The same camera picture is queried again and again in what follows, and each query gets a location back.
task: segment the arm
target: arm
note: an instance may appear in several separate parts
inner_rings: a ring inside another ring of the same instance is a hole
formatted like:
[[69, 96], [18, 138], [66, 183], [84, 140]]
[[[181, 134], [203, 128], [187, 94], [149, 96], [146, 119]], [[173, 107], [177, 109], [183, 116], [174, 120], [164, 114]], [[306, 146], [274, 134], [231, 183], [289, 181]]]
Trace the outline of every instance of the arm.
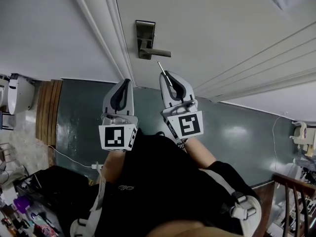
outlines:
[[184, 146], [199, 168], [207, 168], [216, 161], [212, 153], [195, 137], [189, 138]]
[[101, 170], [101, 174], [107, 182], [114, 184], [118, 180], [123, 169], [124, 159], [125, 152], [123, 151], [109, 152]]

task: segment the metal rod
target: metal rod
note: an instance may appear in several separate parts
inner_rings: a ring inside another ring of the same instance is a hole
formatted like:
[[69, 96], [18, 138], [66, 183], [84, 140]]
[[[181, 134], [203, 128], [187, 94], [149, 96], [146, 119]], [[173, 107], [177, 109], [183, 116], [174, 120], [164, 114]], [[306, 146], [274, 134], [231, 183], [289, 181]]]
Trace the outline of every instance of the metal rod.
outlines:
[[158, 65], [159, 65], [161, 71], [163, 72], [164, 76], [167, 77], [168, 82], [169, 82], [170, 86], [172, 87], [172, 83], [171, 83], [169, 77], [166, 75], [166, 72], [163, 70], [163, 68], [162, 68], [162, 66], [161, 66], [161, 64], [160, 64], [160, 62], [158, 62]]

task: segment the door frame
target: door frame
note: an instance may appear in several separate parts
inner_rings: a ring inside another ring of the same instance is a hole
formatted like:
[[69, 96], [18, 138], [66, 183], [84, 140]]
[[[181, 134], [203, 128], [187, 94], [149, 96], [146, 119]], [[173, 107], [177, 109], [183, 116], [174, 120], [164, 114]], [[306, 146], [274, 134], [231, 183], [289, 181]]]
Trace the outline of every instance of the door frame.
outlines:
[[117, 0], [77, 0], [77, 2], [121, 79], [130, 79], [136, 86]]

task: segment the wooden railing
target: wooden railing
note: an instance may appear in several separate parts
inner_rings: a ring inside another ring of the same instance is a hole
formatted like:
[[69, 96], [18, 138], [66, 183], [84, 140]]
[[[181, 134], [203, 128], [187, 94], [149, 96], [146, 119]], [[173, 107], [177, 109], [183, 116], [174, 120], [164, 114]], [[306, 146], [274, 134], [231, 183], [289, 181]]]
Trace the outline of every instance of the wooden railing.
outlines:
[[273, 175], [273, 180], [276, 183], [282, 184], [285, 186], [285, 224], [284, 224], [284, 231], [283, 237], [287, 237], [289, 231], [289, 221], [290, 221], [290, 208], [289, 208], [289, 189], [292, 189], [294, 192], [294, 201], [295, 201], [295, 210], [296, 210], [296, 228], [295, 228], [295, 237], [301, 237], [302, 234], [300, 233], [300, 209], [299, 203], [297, 198], [297, 192], [301, 193], [302, 203], [303, 203], [303, 214], [304, 214], [304, 235], [308, 237], [308, 229], [309, 229], [309, 222], [308, 222], [308, 212], [307, 212], [307, 205], [305, 196], [309, 196], [313, 198], [316, 195], [316, 187], [297, 181], [295, 179], [289, 178], [287, 176], [283, 176], [281, 174], [275, 173]]

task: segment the floor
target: floor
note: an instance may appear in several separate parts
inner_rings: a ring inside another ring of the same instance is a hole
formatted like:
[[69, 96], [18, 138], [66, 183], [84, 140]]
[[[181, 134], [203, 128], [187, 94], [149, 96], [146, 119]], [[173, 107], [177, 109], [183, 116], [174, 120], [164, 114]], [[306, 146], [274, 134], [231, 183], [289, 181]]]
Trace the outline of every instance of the floor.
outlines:
[[[113, 86], [110, 83], [64, 80], [57, 117], [56, 148], [84, 165], [103, 163], [107, 151], [100, 147], [98, 126], [101, 122], [103, 98]], [[134, 89], [135, 115], [145, 134], [164, 131], [171, 137], [160, 112], [164, 109], [161, 93], [148, 88]], [[292, 169], [294, 144], [291, 120], [279, 118], [275, 125], [277, 164], [274, 154], [272, 126], [276, 116], [197, 98], [203, 111], [204, 134], [199, 140], [215, 157], [231, 164], [248, 185], [271, 178], [277, 171], [288, 174]], [[97, 178], [95, 170], [56, 156], [57, 164]]]
[[15, 158], [21, 165], [24, 165], [29, 174], [48, 168], [47, 146], [35, 138], [38, 89], [39, 84], [36, 83], [35, 96], [30, 110], [8, 119], [3, 118], [3, 122], [14, 126], [14, 130], [0, 130], [0, 143], [8, 142], [13, 148], [6, 151], [6, 154], [9, 152], [12, 159]]

